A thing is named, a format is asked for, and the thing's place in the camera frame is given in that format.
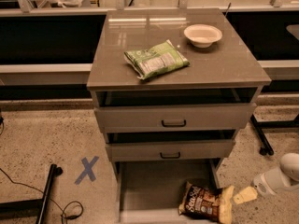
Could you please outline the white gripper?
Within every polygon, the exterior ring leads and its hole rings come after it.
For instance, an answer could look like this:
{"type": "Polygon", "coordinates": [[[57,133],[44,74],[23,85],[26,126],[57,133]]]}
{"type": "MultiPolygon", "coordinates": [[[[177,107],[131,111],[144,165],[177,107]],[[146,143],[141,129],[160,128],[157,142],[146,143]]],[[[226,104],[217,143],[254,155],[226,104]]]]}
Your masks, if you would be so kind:
{"type": "Polygon", "coordinates": [[[283,191],[298,192],[299,172],[293,169],[276,167],[256,175],[252,181],[252,186],[240,190],[233,197],[235,204],[253,201],[257,198],[258,193],[267,196],[277,195],[283,191]]]}

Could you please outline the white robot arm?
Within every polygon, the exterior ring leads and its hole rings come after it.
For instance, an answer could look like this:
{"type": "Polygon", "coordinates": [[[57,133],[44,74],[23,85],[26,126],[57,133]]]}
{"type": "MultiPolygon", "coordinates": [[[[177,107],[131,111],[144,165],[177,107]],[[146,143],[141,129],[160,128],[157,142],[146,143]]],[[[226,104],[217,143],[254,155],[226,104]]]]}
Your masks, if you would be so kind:
{"type": "Polygon", "coordinates": [[[299,191],[299,154],[283,155],[278,166],[256,175],[251,185],[240,190],[234,197],[235,204],[256,200],[259,196],[277,195],[283,191],[299,191]]]}

